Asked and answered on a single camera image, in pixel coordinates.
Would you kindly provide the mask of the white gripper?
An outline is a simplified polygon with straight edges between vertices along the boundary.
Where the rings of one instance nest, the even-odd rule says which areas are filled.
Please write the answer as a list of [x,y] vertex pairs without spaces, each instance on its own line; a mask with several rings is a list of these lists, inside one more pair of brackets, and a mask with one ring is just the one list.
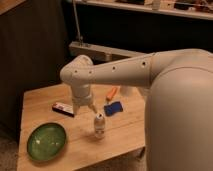
[[97,108],[93,103],[93,95],[91,92],[83,94],[82,96],[72,96],[73,114],[77,115],[81,106],[88,106],[95,114],[97,114]]

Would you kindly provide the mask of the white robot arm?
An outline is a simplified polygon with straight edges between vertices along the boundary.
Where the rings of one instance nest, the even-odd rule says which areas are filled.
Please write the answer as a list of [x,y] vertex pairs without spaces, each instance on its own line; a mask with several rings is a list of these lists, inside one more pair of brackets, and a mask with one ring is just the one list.
[[99,65],[79,55],[60,78],[75,108],[93,102],[92,84],[147,88],[147,170],[213,171],[213,53],[172,50]]

